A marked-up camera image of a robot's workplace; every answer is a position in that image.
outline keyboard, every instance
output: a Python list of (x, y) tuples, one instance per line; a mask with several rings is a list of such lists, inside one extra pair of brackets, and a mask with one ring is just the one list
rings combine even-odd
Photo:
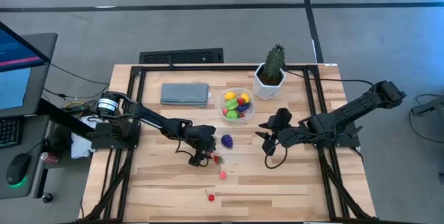
[(141, 52), (140, 64), (205, 64), (223, 63), (223, 49)]
[(20, 145), (22, 142), (24, 117), (0, 119), (0, 148)]

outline clear plastic bowl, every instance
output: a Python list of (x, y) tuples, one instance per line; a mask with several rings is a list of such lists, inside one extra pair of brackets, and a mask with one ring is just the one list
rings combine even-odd
[[(246, 111), (244, 111), (245, 117), (237, 119), (229, 119), (225, 115), (223, 115), (222, 111), (223, 109), (225, 109), (225, 103), (226, 103), (225, 94), (227, 94), (227, 92), (234, 92), (236, 94), (236, 98), (240, 98), (242, 93), (248, 94), (248, 96), (250, 97), (251, 106)], [(221, 92), (221, 94), (218, 97), (217, 105), (218, 105), (219, 115), (221, 115), (222, 119), (224, 119), (225, 121), (229, 121), (231, 123), (246, 123), (250, 121), (252, 117), (255, 115), (254, 95), (251, 94), (251, 92), (246, 88), (239, 87), (239, 88), (230, 88), (224, 90), (223, 92)]]

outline potted cactus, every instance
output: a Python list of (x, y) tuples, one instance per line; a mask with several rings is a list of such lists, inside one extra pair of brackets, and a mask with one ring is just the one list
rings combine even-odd
[(281, 44), (276, 44), (268, 53), (265, 63), (261, 63), (255, 72), (255, 94), (268, 100), (276, 96), (286, 77), (281, 69), (284, 66), (285, 52)]

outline green toy fruit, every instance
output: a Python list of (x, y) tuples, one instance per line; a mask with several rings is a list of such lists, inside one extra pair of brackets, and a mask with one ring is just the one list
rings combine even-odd
[(237, 118), (237, 112), (235, 110), (228, 111), (227, 118), (229, 118), (229, 119), (236, 119)]
[(225, 106), (227, 107), (228, 110), (234, 110), (234, 109), (236, 109), (237, 106), (239, 106), (239, 104), (237, 102), (237, 99), (233, 98), (233, 99), (227, 101)]

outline computer mouse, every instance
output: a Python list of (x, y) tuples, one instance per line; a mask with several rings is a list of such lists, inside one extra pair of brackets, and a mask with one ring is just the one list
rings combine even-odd
[(16, 185), (23, 180), (30, 161), (31, 156), (28, 153), (18, 154), (12, 159), (12, 162), (6, 170), (6, 180), (10, 185)]

